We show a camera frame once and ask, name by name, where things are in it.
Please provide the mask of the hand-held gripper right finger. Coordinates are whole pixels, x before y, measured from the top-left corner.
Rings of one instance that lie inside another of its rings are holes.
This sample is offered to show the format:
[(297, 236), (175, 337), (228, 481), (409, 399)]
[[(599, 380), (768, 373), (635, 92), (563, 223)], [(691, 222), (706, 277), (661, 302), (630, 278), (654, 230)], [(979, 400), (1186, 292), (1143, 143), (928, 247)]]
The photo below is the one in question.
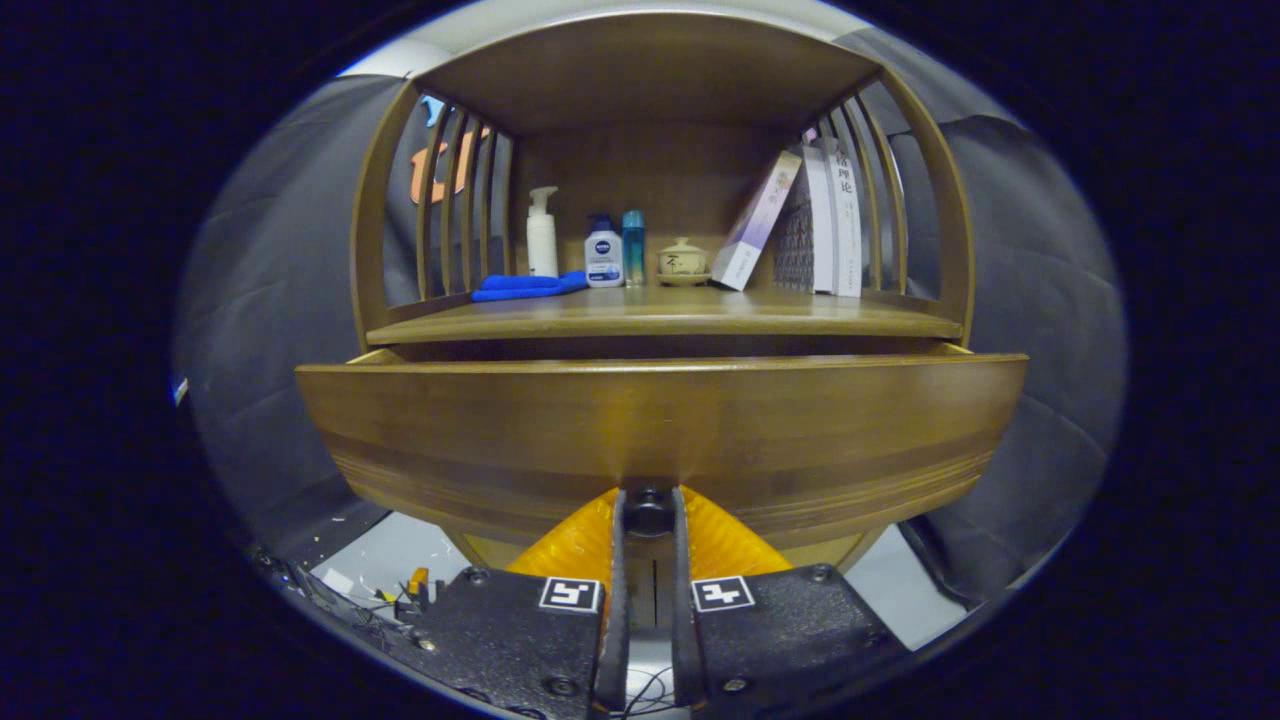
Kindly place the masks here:
[(675, 701), (692, 717), (799, 719), (905, 657), (837, 568), (790, 562), (687, 486), (672, 502)]

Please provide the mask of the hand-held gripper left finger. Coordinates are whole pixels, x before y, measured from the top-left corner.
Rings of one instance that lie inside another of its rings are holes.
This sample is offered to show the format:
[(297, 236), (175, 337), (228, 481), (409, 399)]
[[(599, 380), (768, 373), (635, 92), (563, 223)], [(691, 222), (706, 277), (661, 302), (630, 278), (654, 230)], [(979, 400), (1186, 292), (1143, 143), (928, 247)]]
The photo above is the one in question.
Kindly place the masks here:
[(394, 610), (408, 665), (500, 716), (609, 717), (628, 662), (626, 498), (586, 502), (508, 568), (413, 579)]

